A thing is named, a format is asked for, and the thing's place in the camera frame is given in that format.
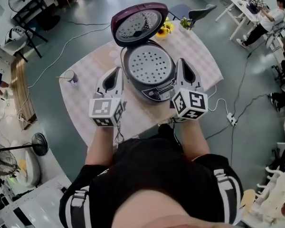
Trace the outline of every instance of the open appliance lid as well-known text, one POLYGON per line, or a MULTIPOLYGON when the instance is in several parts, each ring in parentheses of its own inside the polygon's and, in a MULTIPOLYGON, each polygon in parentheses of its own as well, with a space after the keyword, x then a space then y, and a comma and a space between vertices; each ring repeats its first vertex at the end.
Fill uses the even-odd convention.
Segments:
POLYGON ((147 41, 161 28, 168 15, 163 3, 142 3, 115 14, 111 31, 117 45, 130 47, 147 41))

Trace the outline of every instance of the white cable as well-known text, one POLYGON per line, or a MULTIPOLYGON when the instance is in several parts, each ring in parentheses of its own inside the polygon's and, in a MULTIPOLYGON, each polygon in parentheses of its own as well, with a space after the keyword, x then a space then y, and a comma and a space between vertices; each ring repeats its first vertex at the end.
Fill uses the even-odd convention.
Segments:
POLYGON ((81 34, 81 35, 79 35, 79 36, 75 36, 75 37, 71 38, 71 39, 63 46, 62 51, 61 51, 59 57, 58 57, 51 65, 49 65, 46 69, 43 70, 43 72, 40 74, 40 76, 38 77, 38 79, 35 81, 35 83, 34 83, 33 85, 31 85, 31 86, 28 87, 28 96, 27 96, 25 102, 24 102, 24 103, 22 104, 22 106, 20 107, 20 110, 17 112, 17 115, 19 115, 20 112, 22 113, 22 107, 23 107, 23 105, 28 101, 28 98, 29 98, 29 89, 30 89, 31 87, 33 87, 33 86, 38 82, 38 80, 39 80, 39 79, 41 78, 41 76, 45 73, 45 71, 47 71, 51 66, 53 66, 53 65, 61 58, 64 49, 66 48, 67 44, 68 44, 71 40, 76 39, 76 38, 81 37, 81 36, 84 36, 84 35, 86 35, 86 34, 89 34, 89 33, 91 33, 91 32, 105 30, 105 29, 109 28, 110 26, 111 26, 111 25, 108 25, 107 27, 102 28, 102 29, 94 29, 94 30, 91 30, 91 31, 86 32, 86 33, 84 33, 84 34, 81 34))
MULTIPOLYGON (((217 92, 217 85, 215 85, 215 91, 214 91, 214 93, 213 93, 212 95, 210 95, 210 96, 208 97, 208 100, 209 100, 210 97, 212 97, 216 92, 217 92)), ((227 110, 227 102, 226 102, 226 100, 221 99, 221 98, 217 100, 217 103, 216 103, 215 108, 214 108, 213 110, 211 110, 211 109, 209 108, 209 106, 208 106, 209 111, 214 112, 214 111, 217 109, 218 103, 219 103, 220 100, 222 100, 222 101, 225 102, 226 112, 227 112, 227 115, 228 115, 229 112, 228 112, 228 110, 227 110)))

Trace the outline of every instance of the person's right arm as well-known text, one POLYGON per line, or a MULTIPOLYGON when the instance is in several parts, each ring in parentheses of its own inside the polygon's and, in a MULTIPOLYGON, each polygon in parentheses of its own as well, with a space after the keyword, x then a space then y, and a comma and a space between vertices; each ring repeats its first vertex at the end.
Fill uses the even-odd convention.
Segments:
POLYGON ((209 154, 208 143, 197 120, 187 120, 181 123, 182 148, 189 160, 209 154))

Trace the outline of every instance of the wooden board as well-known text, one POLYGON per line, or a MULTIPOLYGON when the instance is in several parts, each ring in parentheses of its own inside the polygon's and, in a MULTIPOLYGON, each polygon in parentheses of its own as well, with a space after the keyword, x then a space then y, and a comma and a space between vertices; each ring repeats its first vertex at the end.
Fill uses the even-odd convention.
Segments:
MULTIPOLYGON (((20 56, 17 56, 11 64, 11 84, 17 113, 22 108, 21 116, 27 122, 33 123, 36 120, 36 114, 30 97, 28 97, 28 86, 25 78, 25 62, 20 56)), ((26 122, 22 123, 22 121, 20 121, 20 125, 24 130, 30 126, 30 124, 26 122)))

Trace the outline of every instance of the white table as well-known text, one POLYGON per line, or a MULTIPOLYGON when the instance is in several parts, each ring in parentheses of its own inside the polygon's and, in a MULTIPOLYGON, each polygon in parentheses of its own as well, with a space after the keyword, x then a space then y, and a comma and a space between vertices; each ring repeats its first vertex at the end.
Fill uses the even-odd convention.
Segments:
POLYGON ((231 37, 230 37, 230 40, 233 39, 233 37, 236 35, 236 33, 239 31, 239 29, 243 26, 243 24, 246 22, 246 20, 250 20, 254 25, 257 24, 258 22, 261 21, 261 16, 259 14, 252 14, 246 7, 247 5, 247 1, 243 1, 243 0, 231 0, 232 1, 232 4, 225 9, 224 12, 221 13, 220 16, 217 17, 217 19, 215 20, 216 22, 222 18, 224 16, 224 14, 228 14, 234 21, 235 23, 237 24, 237 28, 236 30, 232 33, 231 37), (242 11, 242 13, 245 15, 243 17, 243 20, 241 22, 239 22, 234 16, 233 14, 229 11, 230 9, 234 8, 235 6, 238 7, 238 9, 240 9, 242 11))
MULTIPOLYGON (((155 41, 170 54, 174 62, 183 57, 194 65, 201 76, 202 86, 207 91, 223 79, 217 63, 192 31, 180 32, 179 20, 173 21, 173 24, 175 29, 166 40, 155 41)), ((79 78, 77 87, 64 79, 59 80, 68 114, 87 146, 91 144, 96 130, 96 125, 89 118, 89 100, 93 98, 98 79, 112 67, 121 67, 121 49, 112 40, 71 66, 70 69, 74 70, 79 78)), ((127 101, 126 110, 121 118, 121 132, 125 140, 175 115, 175 109, 169 108, 168 101, 160 105, 149 105, 139 101, 126 80, 123 97, 127 101)))

